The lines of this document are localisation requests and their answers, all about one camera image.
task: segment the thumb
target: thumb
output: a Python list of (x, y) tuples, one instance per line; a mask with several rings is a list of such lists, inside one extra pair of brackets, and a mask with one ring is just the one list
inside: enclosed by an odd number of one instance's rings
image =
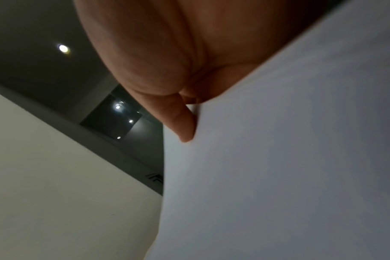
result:
[(178, 135), (181, 142), (188, 142), (195, 134), (195, 116), (186, 107), (182, 96), (175, 93), (157, 96), (127, 89), (146, 110)]

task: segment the human hand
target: human hand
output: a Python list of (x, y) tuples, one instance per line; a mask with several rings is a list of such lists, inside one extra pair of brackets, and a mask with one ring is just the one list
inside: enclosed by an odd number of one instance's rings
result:
[(92, 44), (119, 83), (181, 141), (186, 107), (214, 98), (321, 13), (322, 0), (75, 0)]

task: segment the white cloth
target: white cloth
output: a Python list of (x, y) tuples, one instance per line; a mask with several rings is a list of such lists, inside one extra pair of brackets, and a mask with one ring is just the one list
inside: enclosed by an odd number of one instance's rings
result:
[(390, 260), (390, 0), (339, 7), (165, 129), (148, 260)]

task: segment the ceiling light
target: ceiling light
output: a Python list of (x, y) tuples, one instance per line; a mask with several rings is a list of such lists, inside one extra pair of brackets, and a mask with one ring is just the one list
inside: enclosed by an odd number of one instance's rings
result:
[(70, 51), (69, 51), (69, 48), (66, 47), (65, 45), (63, 44), (60, 44), (58, 45), (58, 49), (62, 52), (62, 53), (65, 53), (65, 54), (68, 54)]

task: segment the ceiling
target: ceiling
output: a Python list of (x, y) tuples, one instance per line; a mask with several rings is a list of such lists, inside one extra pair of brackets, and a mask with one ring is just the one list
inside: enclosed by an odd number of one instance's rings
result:
[(0, 0), (0, 84), (63, 112), (107, 75), (72, 0)]

